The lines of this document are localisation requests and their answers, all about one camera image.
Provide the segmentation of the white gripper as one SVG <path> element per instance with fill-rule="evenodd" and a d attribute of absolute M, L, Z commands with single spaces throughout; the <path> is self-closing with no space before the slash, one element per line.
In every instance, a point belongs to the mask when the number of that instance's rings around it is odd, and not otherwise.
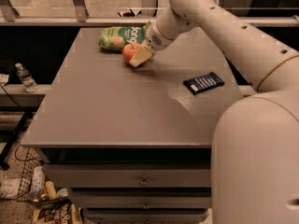
<path fill-rule="evenodd" d="M 173 35 L 174 30 L 170 26 L 166 26 L 156 21 L 149 26 L 146 32 L 146 41 L 155 50 L 163 50 L 173 42 Z M 133 67 L 138 67 L 140 64 L 151 58 L 152 55 L 152 48 L 141 44 L 135 49 L 129 64 Z"/>

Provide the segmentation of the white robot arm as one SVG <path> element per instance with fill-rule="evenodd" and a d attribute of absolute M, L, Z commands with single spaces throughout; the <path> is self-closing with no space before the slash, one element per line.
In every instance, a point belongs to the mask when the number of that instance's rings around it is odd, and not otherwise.
<path fill-rule="evenodd" d="M 211 148 L 213 224 L 299 224 L 299 52 L 220 7 L 169 0 L 137 60 L 200 27 L 255 94 L 219 119 Z"/>

